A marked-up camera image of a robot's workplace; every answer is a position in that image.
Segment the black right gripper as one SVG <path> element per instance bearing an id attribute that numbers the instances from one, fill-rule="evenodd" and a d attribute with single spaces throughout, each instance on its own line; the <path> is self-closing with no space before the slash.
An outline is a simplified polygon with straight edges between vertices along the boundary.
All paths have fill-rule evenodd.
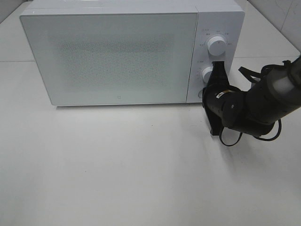
<path id="1" fill-rule="evenodd" d="M 203 108 L 210 134 L 219 136 L 223 125 L 233 125 L 242 112 L 242 91 L 229 86 L 224 61 L 213 61 L 208 86 L 203 89 Z"/>

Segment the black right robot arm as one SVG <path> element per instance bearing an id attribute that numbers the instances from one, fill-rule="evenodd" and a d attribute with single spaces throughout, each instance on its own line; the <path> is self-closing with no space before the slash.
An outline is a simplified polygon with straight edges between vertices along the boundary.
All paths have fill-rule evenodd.
<path id="1" fill-rule="evenodd" d="M 242 91 L 231 86 L 223 61 L 214 61 L 203 107 L 213 136 L 229 128 L 255 138 L 267 135 L 275 122 L 301 106 L 301 59 L 266 65 L 260 73 L 244 67 L 239 72 L 253 86 Z"/>

